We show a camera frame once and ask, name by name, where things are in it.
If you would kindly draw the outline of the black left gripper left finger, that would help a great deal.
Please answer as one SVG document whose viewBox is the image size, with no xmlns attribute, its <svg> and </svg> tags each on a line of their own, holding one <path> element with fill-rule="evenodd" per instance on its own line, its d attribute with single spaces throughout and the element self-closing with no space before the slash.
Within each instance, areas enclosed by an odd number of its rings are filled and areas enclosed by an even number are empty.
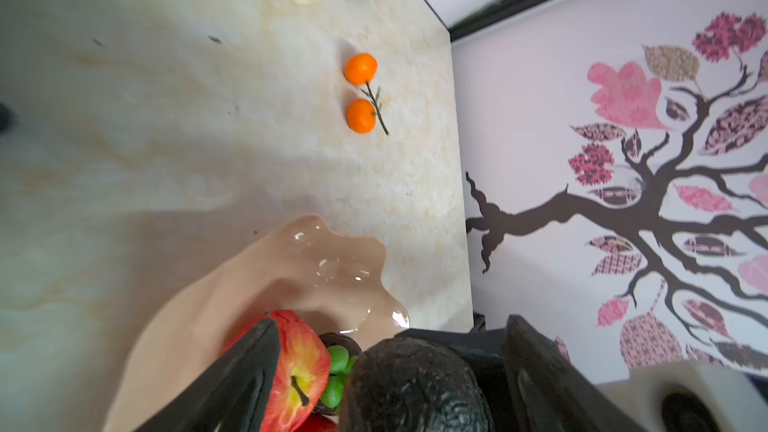
<svg viewBox="0 0 768 432">
<path fill-rule="evenodd" d="M 266 415 L 280 352 L 277 323 L 260 320 L 138 429 L 258 431 Z"/>
</svg>

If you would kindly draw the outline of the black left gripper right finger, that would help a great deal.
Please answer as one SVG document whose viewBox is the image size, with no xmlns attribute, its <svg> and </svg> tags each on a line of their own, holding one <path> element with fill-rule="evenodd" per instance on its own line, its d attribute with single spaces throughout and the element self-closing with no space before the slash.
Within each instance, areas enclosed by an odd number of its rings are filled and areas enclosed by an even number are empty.
<svg viewBox="0 0 768 432">
<path fill-rule="evenodd" d="M 502 358 L 518 429 L 640 431 L 522 316 L 508 317 Z"/>
</svg>

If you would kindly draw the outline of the red apple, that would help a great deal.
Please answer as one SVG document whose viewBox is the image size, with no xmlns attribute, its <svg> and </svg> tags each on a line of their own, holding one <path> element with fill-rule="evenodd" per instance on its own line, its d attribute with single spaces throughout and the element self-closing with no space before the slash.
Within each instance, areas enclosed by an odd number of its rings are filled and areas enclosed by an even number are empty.
<svg viewBox="0 0 768 432">
<path fill-rule="evenodd" d="M 314 330 L 295 312 L 277 310 L 257 319 L 277 323 L 281 352 L 262 431 L 296 431 L 314 411 L 329 380 L 331 359 Z"/>
</svg>

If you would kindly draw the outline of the dark purple mangosteen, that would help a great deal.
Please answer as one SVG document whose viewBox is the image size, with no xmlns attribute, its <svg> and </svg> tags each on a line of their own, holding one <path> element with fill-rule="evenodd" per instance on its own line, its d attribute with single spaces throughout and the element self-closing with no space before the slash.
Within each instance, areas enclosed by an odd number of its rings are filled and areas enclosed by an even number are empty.
<svg viewBox="0 0 768 432">
<path fill-rule="evenodd" d="M 324 333 L 319 338 L 326 346 L 331 365 L 326 387 L 315 406 L 314 412 L 325 416 L 335 416 L 338 414 L 342 402 L 346 381 L 361 355 L 362 349 L 354 339 L 340 333 Z"/>
</svg>

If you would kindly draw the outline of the dark avocado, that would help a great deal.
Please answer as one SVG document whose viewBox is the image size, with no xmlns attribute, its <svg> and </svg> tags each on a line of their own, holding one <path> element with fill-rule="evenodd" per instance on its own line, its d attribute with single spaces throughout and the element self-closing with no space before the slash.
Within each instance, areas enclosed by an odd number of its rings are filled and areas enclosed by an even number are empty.
<svg viewBox="0 0 768 432">
<path fill-rule="evenodd" d="M 341 431 L 493 431 L 470 366 L 450 349 L 395 337 L 354 365 L 338 412 Z"/>
</svg>

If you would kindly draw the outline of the pink scalloped fruit bowl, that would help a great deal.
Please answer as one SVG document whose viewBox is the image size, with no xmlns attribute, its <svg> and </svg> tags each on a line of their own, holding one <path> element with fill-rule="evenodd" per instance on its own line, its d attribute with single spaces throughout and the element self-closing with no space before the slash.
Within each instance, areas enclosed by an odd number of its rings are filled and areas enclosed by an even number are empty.
<svg viewBox="0 0 768 432">
<path fill-rule="evenodd" d="M 139 334 L 103 425 L 133 431 L 189 386 L 248 321 L 291 310 L 319 334 L 362 349 L 409 327 L 383 286 L 387 251 L 372 237 L 341 235 L 319 215 L 293 220 L 185 287 Z"/>
</svg>

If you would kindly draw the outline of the orange tangerine pair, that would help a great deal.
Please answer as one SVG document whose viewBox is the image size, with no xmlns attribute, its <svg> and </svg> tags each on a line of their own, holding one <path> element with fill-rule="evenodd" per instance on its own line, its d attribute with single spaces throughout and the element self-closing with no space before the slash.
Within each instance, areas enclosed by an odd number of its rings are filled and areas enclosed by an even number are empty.
<svg viewBox="0 0 768 432">
<path fill-rule="evenodd" d="M 379 124 L 386 136 L 389 129 L 382 116 L 381 89 L 373 90 L 372 82 L 378 71 L 378 62 L 369 53 L 359 53 L 348 59 L 343 67 L 347 82 L 363 95 L 347 107 L 345 118 L 348 127 L 358 134 L 368 134 Z"/>
</svg>

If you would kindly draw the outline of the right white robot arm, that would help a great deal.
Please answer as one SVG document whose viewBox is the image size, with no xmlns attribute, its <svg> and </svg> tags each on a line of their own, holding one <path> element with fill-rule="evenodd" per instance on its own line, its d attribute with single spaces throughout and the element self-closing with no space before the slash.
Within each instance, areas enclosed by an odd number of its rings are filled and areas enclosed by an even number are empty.
<svg viewBox="0 0 768 432">
<path fill-rule="evenodd" d="M 767 380 L 722 366 L 643 366 L 597 389 L 645 431 L 767 429 Z"/>
</svg>

